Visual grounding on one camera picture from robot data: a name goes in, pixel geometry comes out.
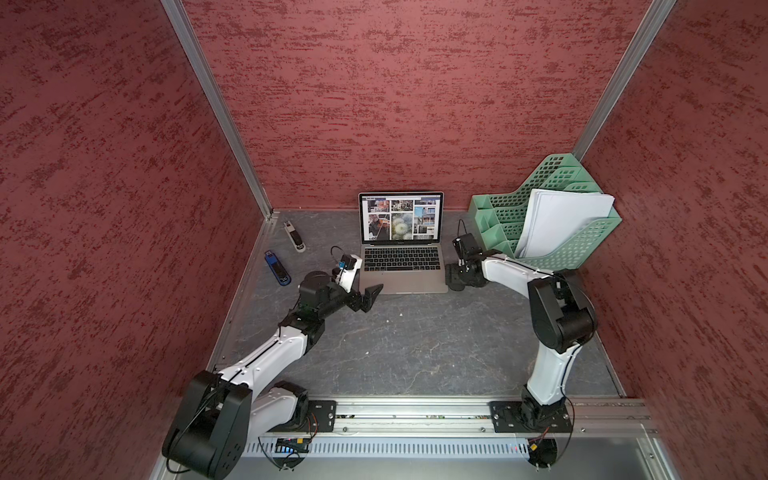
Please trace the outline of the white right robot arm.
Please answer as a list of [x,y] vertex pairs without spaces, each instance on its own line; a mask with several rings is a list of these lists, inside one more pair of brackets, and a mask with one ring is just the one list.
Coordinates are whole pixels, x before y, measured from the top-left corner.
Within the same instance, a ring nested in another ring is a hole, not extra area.
[[448,264],[445,280],[453,291],[496,283],[528,299],[539,346],[521,401],[512,409],[511,422],[528,431],[540,431],[566,414],[565,385],[576,357],[598,326],[594,307],[576,272],[540,270],[500,252],[487,251]]

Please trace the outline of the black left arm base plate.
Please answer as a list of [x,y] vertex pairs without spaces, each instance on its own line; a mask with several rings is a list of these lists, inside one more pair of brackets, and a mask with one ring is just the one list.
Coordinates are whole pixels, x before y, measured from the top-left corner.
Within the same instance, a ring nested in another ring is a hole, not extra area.
[[299,428],[307,434],[328,433],[335,428],[338,403],[334,400],[309,400],[304,422]]

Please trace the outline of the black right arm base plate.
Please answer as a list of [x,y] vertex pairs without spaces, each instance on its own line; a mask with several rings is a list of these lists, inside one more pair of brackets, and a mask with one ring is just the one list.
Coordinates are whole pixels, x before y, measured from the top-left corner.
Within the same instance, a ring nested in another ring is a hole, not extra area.
[[573,424],[565,400],[539,405],[534,400],[491,401],[490,418],[496,433],[571,433]]

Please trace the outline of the silver laptop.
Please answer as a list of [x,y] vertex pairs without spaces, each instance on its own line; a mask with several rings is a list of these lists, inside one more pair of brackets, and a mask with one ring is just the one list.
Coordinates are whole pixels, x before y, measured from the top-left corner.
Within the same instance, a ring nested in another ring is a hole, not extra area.
[[444,294],[440,191],[361,192],[359,288],[383,294]]

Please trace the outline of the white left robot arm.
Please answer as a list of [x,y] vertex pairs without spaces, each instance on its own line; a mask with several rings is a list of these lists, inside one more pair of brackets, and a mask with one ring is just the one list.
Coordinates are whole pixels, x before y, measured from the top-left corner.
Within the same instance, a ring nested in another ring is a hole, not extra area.
[[368,312],[382,290],[382,285],[358,291],[331,280],[304,282],[296,304],[264,344],[233,365],[203,370],[190,381],[162,444],[166,470],[223,479],[249,437],[274,428],[318,431],[306,390],[278,376],[318,342],[328,316],[344,307]]

